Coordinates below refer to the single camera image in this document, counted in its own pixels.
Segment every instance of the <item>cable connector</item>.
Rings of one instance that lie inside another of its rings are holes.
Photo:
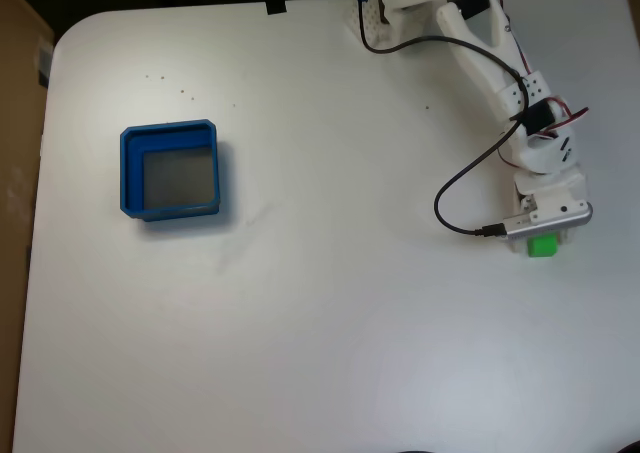
[[[507,236],[507,229],[504,226],[504,223],[496,223],[495,225],[487,225],[483,226],[480,230],[474,231],[476,236],[484,236],[488,238],[490,236]]]

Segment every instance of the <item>cardboard box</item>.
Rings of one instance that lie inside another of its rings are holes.
[[[52,42],[24,0],[0,0],[0,453],[12,448]]]

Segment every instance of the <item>blue container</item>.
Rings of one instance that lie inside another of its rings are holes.
[[[144,221],[214,215],[216,127],[208,120],[133,126],[120,135],[120,209]]]

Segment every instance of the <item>white tabletop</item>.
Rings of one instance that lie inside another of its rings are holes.
[[[435,220],[436,191],[499,131],[445,45],[370,55],[343,25],[348,0],[115,12],[69,31],[49,86],[15,453],[637,440],[628,6],[505,1],[553,91],[591,107],[577,131],[595,216],[551,260]],[[220,214],[128,218],[120,133],[201,118],[218,128]],[[511,173],[487,161],[444,214],[500,220]]]

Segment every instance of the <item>white robotic arm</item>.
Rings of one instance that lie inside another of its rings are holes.
[[[475,45],[505,62],[522,77],[529,94],[523,124],[509,138],[514,175],[514,217],[504,220],[514,246],[529,240],[532,256],[551,256],[557,242],[567,242],[574,227],[592,216],[586,179],[578,165],[571,127],[586,109],[573,114],[554,96],[539,71],[531,71],[513,33],[502,0],[362,0],[365,39],[370,45],[393,47],[420,36],[429,19],[449,38]],[[489,10],[492,45],[469,29],[466,20]],[[358,0],[349,21],[360,36]],[[452,46],[463,70],[480,88],[496,119],[511,128],[523,107],[520,86],[498,64],[469,48]]]

